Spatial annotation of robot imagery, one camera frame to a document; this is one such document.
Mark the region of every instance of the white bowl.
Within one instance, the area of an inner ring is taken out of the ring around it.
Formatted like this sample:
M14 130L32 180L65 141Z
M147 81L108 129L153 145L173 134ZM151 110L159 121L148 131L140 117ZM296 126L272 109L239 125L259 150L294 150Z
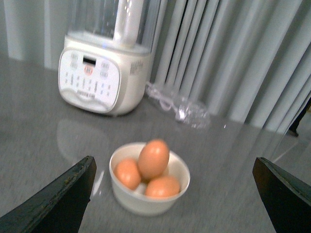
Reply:
M113 170L124 158L132 157L138 160L139 154L145 145L144 142L136 142L119 147L111 156L109 172L113 193L121 206L134 214L155 216L167 211L185 193L190 183L190 173L185 162L177 154L170 151L168 170L169 175L175 176L180 183L181 190L178 195L165 199L153 199L144 195L146 185L143 183L134 191L125 187L116 178Z

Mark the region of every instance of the bowl of eggs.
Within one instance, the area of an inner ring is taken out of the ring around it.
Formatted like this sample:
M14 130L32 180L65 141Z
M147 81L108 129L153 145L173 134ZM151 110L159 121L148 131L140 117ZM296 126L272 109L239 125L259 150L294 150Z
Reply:
M169 210L186 192L186 163L161 139L119 147L109 162L112 189L119 204L141 216Z

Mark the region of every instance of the digital display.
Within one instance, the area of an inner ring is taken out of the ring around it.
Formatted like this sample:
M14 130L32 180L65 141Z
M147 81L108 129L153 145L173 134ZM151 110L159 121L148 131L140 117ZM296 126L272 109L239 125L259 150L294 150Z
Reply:
M88 64L91 64L91 65L95 65L96 64L96 59L83 57L83 63L88 63Z

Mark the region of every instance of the red button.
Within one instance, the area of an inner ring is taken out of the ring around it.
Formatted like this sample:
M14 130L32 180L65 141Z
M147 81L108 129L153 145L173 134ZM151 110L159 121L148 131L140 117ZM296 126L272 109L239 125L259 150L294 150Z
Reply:
M93 73L93 68L92 67L84 67L84 72L87 74L87 75L91 75Z

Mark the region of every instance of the control panel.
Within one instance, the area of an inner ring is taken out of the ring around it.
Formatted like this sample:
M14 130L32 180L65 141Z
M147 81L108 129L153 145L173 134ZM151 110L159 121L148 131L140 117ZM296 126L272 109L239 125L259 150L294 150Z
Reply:
M66 50L59 65L59 90L68 102L94 112L111 110L119 94L120 71L111 60Z

